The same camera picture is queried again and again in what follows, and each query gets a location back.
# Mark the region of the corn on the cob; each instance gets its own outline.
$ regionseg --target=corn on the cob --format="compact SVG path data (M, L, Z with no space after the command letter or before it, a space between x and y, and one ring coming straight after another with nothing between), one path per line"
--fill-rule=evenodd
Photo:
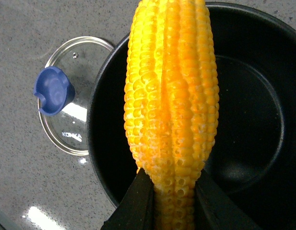
M131 26L125 130L154 183L155 229L193 230L194 186L218 125L219 88L204 0L142 0Z

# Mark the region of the blue lid handle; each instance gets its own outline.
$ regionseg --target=blue lid handle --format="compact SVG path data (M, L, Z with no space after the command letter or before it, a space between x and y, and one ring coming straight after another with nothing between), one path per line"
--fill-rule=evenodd
M39 73L33 94L41 101L39 111L44 115L53 116L73 101L75 90L60 68L50 66Z

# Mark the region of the gray countertop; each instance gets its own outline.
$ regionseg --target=gray countertop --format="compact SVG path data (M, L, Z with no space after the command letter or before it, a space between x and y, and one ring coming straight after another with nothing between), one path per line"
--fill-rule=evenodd
M29 210L41 210L64 230L98 230L114 211L89 157L64 153L47 138L32 90L67 40L90 35L117 44L138 2L0 0L0 209L23 229L39 229ZM296 0L223 2L254 7L296 29Z

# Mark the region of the pot lid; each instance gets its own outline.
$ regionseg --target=pot lid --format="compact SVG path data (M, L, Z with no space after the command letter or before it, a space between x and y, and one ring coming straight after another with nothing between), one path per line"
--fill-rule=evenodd
M72 155L88 155L86 116L95 78L113 46L83 36L59 47L35 82L39 117L50 140Z

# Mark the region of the black pot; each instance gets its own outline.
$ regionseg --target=black pot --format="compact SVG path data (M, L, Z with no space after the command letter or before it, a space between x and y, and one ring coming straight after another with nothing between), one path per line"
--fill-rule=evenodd
M208 3L220 87L205 170L264 229L296 230L296 31L261 11ZM136 174L123 128L128 36L102 66L87 115L89 153L117 206Z

